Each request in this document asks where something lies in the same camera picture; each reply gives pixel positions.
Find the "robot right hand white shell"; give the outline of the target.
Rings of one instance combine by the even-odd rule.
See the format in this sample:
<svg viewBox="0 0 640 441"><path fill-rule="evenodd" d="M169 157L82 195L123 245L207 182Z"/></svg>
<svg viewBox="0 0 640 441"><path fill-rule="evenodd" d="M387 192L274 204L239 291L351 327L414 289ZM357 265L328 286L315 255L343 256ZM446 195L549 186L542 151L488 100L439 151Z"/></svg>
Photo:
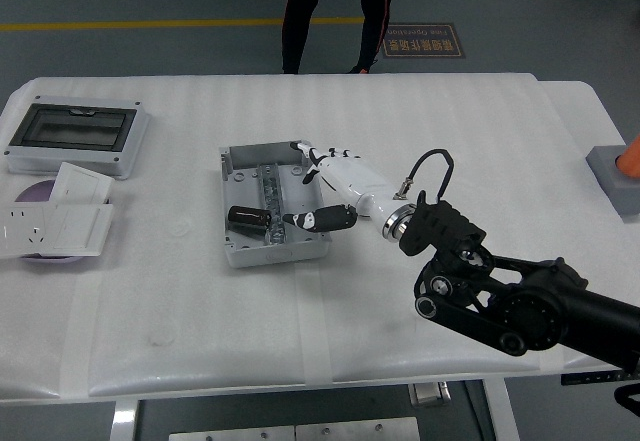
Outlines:
<svg viewBox="0 0 640 441"><path fill-rule="evenodd" d="M397 194L386 178L348 150L332 148L322 153L302 142L292 142L290 146L311 162L303 182L308 184L319 175L343 203L285 214L284 222L308 232L324 233L349 229L359 217L367 217L384 239L400 240L415 209Z"/></svg>

